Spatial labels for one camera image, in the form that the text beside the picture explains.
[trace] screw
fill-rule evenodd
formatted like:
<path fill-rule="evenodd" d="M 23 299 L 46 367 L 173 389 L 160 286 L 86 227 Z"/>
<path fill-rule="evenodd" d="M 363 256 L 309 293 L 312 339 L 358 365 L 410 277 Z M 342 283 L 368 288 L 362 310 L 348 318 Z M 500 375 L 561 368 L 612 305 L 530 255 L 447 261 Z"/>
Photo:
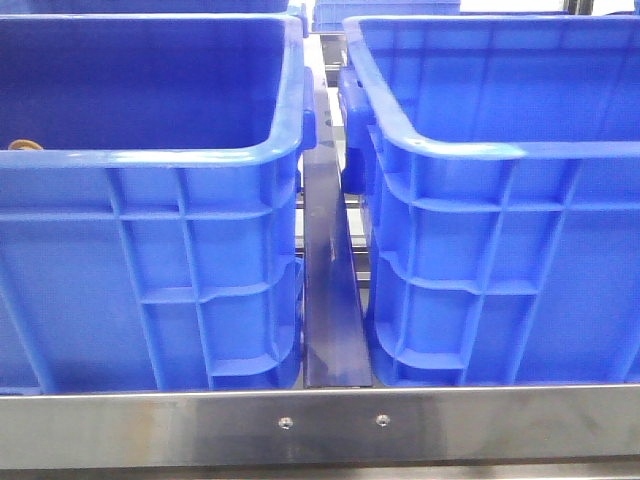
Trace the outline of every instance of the screw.
<path fill-rule="evenodd" d="M 278 426 L 283 430 L 291 430 L 291 427 L 293 427 L 293 419 L 291 417 L 282 417 L 278 420 Z"/>
<path fill-rule="evenodd" d="M 388 427 L 389 424 L 391 423 L 391 417 L 389 415 L 385 415 L 384 413 L 381 413 L 376 417 L 376 423 L 381 428 Z"/>

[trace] metal bar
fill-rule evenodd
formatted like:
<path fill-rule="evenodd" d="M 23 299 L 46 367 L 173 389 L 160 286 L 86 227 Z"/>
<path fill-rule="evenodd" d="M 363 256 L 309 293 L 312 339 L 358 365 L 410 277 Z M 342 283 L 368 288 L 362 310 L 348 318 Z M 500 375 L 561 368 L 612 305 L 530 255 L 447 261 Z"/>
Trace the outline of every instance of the metal bar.
<path fill-rule="evenodd" d="M 640 462 L 612 462 L 607 460 L 590 463 L 561 463 L 544 465 L 465 465 L 465 466 L 394 466 L 349 467 L 335 466 L 300 468 L 144 468 L 7 472 L 12 480 L 82 480 L 126 478 L 128 480 L 630 480 L 637 479 Z"/>
<path fill-rule="evenodd" d="M 640 461 L 640 386 L 4 397 L 0 425 L 2 469 Z"/>
<path fill-rule="evenodd" d="M 315 83 L 318 146 L 304 153 L 306 387 L 371 386 L 320 37 L 305 41 Z"/>

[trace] steel shelf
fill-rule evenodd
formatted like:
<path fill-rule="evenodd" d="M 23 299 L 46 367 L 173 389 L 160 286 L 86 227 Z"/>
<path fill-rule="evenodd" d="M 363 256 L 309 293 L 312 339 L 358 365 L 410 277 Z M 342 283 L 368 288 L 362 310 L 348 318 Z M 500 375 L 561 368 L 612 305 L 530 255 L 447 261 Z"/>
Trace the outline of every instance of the steel shelf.
<path fill-rule="evenodd" d="M 371 387 L 321 40 L 306 42 L 306 388 L 0 397 L 0 477 L 637 478 L 638 385 Z"/>

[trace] blue plastic crate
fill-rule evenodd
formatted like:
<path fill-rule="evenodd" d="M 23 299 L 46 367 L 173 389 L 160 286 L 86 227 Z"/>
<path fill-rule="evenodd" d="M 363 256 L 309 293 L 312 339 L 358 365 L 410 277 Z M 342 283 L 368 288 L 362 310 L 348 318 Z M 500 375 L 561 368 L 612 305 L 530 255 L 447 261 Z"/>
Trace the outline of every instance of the blue plastic crate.
<path fill-rule="evenodd" d="M 45 148 L 0 151 L 0 393 L 290 386 L 300 22 L 0 17 L 0 62 Z"/>
<path fill-rule="evenodd" d="M 460 0 L 317 0 L 314 32 L 342 31 L 342 21 L 358 15 L 456 15 Z"/>
<path fill-rule="evenodd" d="M 0 14 L 48 13 L 289 13 L 307 35 L 307 10 L 298 0 L 2 0 Z"/>
<path fill-rule="evenodd" d="M 640 381 L 640 19 L 345 25 L 379 378 Z"/>

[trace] crate rim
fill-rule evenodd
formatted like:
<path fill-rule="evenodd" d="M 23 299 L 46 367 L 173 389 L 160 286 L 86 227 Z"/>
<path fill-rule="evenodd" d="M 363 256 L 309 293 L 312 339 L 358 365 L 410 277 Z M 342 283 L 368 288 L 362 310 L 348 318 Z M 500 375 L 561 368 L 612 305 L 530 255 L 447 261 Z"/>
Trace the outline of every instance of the crate rim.
<path fill-rule="evenodd" d="M 4 21 L 193 21 L 193 20 L 271 20 L 284 26 L 282 67 L 276 107 L 269 136 L 261 143 L 242 148 L 147 149 L 147 150 L 0 150 L 0 169 L 28 168 L 121 168 L 176 167 L 215 168 L 269 163 L 293 153 L 302 143 L 304 100 L 304 60 L 302 25 L 284 13 L 152 13 L 152 14 L 11 14 Z"/>
<path fill-rule="evenodd" d="M 362 83 L 371 104 L 376 121 L 385 138 L 393 145 L 419 156 L 455 160 L 504 161 L 520 158 L 530 159 L 562 159 L 562 158 L 603 158 L 611 157 L 615 152 L 617 158 L 637 158 L 640 155 L 640 141 L 588 141 L 588 142 L 444 142 L 418 133 L 408 119 L 402 107 L 391 92 L 387 82 L 371 55 L 364 39 L 361 24 L 376 21 L 450 24 L 486 22 L 491 20 L 500 23 L 630 23 L 635 22 L 640 28 L 640 17 L 607 16 L 580 17 L 558 15 L 478 15 L 478 16 L 443 16 L 443 15 L 372 15 L 356 16 L 343 20 L 345 37 L 349 51 L 349 59 L 355 67 L 358 79 Z"/>

